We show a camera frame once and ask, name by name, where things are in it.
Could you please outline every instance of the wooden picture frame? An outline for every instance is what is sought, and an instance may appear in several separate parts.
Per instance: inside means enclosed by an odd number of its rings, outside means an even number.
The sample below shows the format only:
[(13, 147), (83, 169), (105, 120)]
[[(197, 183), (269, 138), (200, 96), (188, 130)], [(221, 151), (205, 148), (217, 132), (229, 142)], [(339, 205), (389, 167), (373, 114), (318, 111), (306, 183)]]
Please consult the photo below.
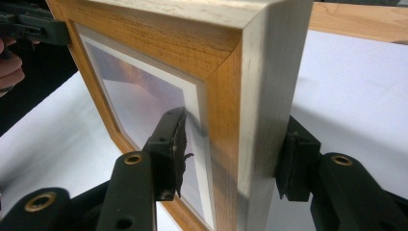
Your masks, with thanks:
[(184, 95), (191, 124), (199, 127), (197, 141), (208, 149), (195, 159), (195, 166), (205, 170), (197, 173), (198, 181), (208, 182), (206, 190), (205, 185), (198, 189), (207, 215), (200, 216), (189, 201), (163, 203), (179, 225), (184, 230), (264, 230), (312, 2), (47, 2), (66, 22), (72, 56), (123, 153), (143, 143), (135, 141), (133, 127), (123, 126), (130, 123), (115, 104), (124, 100), (116, 100), (113, 92), (127, 87), (110, 78), (123, 76), (107, 74), (104, 64), (123, 64), (124, 75), (137, 72), (140, 80), (162, 81), (161, 87)]

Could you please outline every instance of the glass pane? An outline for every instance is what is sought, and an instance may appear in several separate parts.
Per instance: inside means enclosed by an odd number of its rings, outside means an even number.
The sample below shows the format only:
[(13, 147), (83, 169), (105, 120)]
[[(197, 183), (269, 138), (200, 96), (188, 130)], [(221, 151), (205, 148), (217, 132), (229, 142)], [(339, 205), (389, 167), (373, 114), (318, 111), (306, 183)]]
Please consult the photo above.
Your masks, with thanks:
[(163, 113), (186, 107), (186, 153), (194, 156), (186, 162), (182, 199), (214, 228), (204, 84), (129, 47), (76, 26), (121, 133), (136, 149), (142, 149)]

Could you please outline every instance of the brass rivet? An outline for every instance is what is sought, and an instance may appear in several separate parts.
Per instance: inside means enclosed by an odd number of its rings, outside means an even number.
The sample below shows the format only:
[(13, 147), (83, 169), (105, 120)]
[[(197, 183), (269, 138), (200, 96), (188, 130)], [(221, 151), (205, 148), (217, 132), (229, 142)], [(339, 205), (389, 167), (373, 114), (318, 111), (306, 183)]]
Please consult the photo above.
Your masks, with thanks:
[(125, 164), (126, 165), (135, 165), (137, 163), (140, 163), (142, 160), (142, 157), (140, 154), (132, 154), (128, 157), (125, 158)]
[(55, 201), (57, 195), (54, 192), (45, 192), (32, 198), (25, 205), (24, 209), (27, 212), (37, 212), (45, 209), (46, 207), (52, 205)]
[(341, 166), (352, 166), (353, 162), (347, 158), (346, 156), (341, 156), (341, 155), (337, 155), (337, 156), (332, 156), (332, 161), (334, 161), (334, 163), (341, 165)]

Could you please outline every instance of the framed picture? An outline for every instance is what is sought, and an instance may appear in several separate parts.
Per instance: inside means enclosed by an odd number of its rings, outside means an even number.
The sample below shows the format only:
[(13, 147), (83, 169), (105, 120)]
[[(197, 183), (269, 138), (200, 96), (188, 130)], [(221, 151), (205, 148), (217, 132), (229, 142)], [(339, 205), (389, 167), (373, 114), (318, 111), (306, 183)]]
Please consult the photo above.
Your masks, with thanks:
[(113, 141), (186, 107), (185, 230), (263, 230), (311, 1), (48, 0)]

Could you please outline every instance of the hand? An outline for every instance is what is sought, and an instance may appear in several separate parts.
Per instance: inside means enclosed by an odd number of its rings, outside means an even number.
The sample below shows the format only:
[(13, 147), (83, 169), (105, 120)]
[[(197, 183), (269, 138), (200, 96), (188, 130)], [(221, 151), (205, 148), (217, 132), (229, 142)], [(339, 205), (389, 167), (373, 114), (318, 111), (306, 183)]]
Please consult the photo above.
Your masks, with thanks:
[[(5, 45), (13, 43), (15, 43), (14, 39), (0, 39), (0, 53), (3, 52)], [(13, 53), (9, 60), (0, 59), (0, 97), (6, 94), (6, 92), (1, 92), (1, 90), (13, 87), (24, 79), (21, 65), (21, 59)]]

